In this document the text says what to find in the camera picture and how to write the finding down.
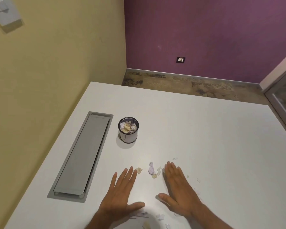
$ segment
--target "right hand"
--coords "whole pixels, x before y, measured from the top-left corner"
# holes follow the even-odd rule
[[[168,204],[171,211],[185,217],[195,217],[203,204],[187,182],[181,168],[176,168],[174,163],[167,162],[165,176],[172,196],[160,193],[159,198]]]

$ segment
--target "forearm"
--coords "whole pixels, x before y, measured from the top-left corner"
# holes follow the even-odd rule
[[[103,212],[97,211],[90,223],[87,225],[86,229],[109,229],[111,224],[112,221],[110,217]]]
[[[232,229],[204,204],[193,211],[192,215],[204,229]]]

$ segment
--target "yellow wall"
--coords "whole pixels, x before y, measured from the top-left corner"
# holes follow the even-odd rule
[[[0,228],[88,83],[126,70],[123,0],[13,1],[24,25],[0,28]]]

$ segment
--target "baseboard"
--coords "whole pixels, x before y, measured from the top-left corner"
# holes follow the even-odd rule
[[[229,82],[237,82],[237,83],[246,83],[246,84],[257,84],[258,83],[250,83],[250,82],[243,82],[243,81],[236,81],[236,80],[227,80],[227,79],[217,79],[217,78],[209,78],[209,77],[202,77],[202,76],[194,76],[194,75],[183,75],[183,74],[175,74],[175,73],[166,73],[166,72],[160,72],[160,71],[149,71],[149,70],[140,70],[140,69],[133,69],[133,68],[126,68],[125,74],[128,71],[133,71],[133,72],[146,72],[146,73],[160,73],[163,75],[172,75],[172,76],[186,76],[186,77],[193,77],[197,79],[210,79],[210,80],[222,80],[223,82],[229,81]]]

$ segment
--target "purple wall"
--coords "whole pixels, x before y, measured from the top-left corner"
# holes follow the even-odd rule
[[[286,57],[286,0],[124,5],[128,68],[259,83]]]

